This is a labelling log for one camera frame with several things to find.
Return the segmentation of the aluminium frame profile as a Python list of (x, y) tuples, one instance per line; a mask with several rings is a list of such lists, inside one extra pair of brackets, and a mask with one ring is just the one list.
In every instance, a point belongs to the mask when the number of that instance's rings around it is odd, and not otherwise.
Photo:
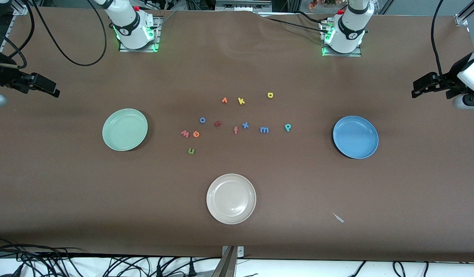
[(471, 0), (459, 13), (454, 15), (457, 26), (467, 26), (467, 20), (474, 14), (474, 0)]
[(23, 16), (29, 12), (28, 0), (12, 0), (11, 7), (14, 16)]

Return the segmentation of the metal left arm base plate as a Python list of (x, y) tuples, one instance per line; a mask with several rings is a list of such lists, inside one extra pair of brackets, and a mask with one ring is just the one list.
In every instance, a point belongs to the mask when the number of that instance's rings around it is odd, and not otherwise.
[(323, 19), (320, 23), (318, 23), (320, 30), (325, 30), (325, 33), (321, 33), (322, 56), (361, 57), (362, 54), (360, 43), (362, 42), (362, 39), (359, 40), (356, 45), (356, 48), (349, 53), (337, 52), (332, 48), (330, 44), (328, 44), (335, 32), (333, 21), (331, 21), (330, 19), (332, 18)]

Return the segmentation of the green plate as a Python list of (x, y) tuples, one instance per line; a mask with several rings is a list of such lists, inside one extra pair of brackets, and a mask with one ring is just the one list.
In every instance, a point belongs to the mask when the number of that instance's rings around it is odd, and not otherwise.
[(105, 145), (115, 151), (130, 151), (145, 140), (149, 123), (137, 109), (125, 108), (112, 113), (104, 122), (102, 137)]

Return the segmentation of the dark metal mount post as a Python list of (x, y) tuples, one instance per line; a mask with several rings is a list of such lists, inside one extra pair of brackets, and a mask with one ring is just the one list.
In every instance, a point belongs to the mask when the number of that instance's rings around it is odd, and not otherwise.
[(225, 247), (223, 256), (211, 277), (235, 277), (239, 249), (237, 246)]

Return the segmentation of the beige plate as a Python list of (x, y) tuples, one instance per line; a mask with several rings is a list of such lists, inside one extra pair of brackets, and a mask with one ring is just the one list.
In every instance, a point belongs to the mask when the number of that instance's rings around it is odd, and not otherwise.
[(220, 223), (236, 225), (254, 212), (257, 195), (253, 184), (244, 176), (225, 174), (210, 184), (206, 203), (211, 216)]

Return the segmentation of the blue plate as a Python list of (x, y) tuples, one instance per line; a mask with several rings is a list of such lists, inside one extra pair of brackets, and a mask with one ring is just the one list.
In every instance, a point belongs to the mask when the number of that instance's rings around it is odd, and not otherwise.
[(355, 115), (343, 117), (335, 123), (332, 140), (337, 150), (351, 159), (366, 159), (379, 146), (379, 135), (374, 125)]

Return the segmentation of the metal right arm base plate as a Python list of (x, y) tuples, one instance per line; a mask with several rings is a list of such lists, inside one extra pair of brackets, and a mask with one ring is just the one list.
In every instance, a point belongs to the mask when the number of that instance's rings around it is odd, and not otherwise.
[(115, 27), (116, 37), (119, 40), (120, 52), (157, 52), (159, 49), (162, 23), (164, 18), (152, 14), (140, 13), (140, 22), (130, 35), (125, 28)]

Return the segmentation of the silver metal bracket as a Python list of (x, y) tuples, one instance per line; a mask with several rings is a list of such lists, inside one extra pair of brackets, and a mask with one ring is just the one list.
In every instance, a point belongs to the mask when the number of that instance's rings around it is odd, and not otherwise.
[[(225, 245), (222, 247), (222, 256), (225, 254), (229, 246)], [(237, 258), (244, 258), (244, 246), (236, 246), (237, 249)]]

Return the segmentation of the brown table cover sheet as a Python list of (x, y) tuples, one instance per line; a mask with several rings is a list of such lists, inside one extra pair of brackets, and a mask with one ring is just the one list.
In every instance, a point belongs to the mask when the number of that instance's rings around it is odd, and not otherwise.
[[(0, 238), (96, 254), (204, 257), (242, 245), (252, 259), (474, 261), (474, 110), (444, 93), (411, 98), (435, 68), (430, 25), (375, 16), (350, 58), (322, 56), (311, 30), (251, 12), (177, 12), (157, 53), (121, 53), (109, 30), (104, 58), (84, 68), (37, 23), (26, 72), (61, 95), (0, 87)], [(121, 152), (102, 129), (125, 108), (149, 131)], [(366, 159), (332, 140), (350, 115), (378, 132)], [(255, 188), (243, 223), (208, 211), (225, 174)]]

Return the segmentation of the grey metal box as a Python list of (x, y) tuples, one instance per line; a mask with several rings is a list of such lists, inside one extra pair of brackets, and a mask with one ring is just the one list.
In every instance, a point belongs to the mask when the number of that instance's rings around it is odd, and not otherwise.
[(214, 10), (272, 12), (272, 0), (215, 0)]

